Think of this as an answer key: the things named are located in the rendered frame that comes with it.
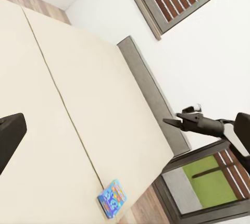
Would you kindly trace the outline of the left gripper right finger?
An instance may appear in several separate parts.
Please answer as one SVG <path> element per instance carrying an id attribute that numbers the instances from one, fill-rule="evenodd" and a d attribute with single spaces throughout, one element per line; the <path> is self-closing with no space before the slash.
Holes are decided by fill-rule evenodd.
<path id="1" fill-rule="evenodd" d="M 250 115 L 238 113 L 233 130 L 250 154 Z"/>

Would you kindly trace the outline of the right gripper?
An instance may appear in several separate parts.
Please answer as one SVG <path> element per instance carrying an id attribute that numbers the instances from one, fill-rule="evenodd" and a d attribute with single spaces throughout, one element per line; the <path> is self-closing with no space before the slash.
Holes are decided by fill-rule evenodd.
<path id="1" fill-rule="evenodd" d="M 163 119 L 164 122 L 173 125 L 180 130 L 192 131 L 199 134 L 211 135 L 216 127 L 214 120 L 204 117 L 204 114 L 177 113 L 178 119 Z"/>

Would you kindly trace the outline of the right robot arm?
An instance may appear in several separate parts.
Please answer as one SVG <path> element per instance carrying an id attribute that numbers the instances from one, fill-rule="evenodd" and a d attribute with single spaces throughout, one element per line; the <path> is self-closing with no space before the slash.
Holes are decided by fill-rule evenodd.
<path id="1" fill-rule="evenodd" d="M 226 140 L 227 138 L 230 142 L 229 149 L 250 175 L 250 154 L 233 130 L 234 120 L 212 120 L 204 117 L 201 103 L 183 109 L 182 113 L 177 113 L 176 116 L 178 117 L 176 120 L 164 118 L 163 121 L 180 128 L 184 132 L 192 131 L 215 136 L 222 140 Z"/>

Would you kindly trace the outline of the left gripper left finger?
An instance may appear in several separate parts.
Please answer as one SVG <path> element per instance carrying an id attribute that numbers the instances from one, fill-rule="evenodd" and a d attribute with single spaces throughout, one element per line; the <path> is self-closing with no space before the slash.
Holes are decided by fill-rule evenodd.
<path id="1" fill-rule="evenodd" d="M 0 175 L 27 132 L 23 113 L 0 118 Z"/>

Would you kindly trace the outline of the board game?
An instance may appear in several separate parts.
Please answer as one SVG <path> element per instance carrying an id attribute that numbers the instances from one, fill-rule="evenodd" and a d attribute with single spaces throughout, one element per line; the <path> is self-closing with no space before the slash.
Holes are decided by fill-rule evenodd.
<path id="1" fill-rule="evenodd" d="M 114 218 L 128 199 L 118 179 L 113 180 L 98 198 L 108 216 L 108 219 Z"/>

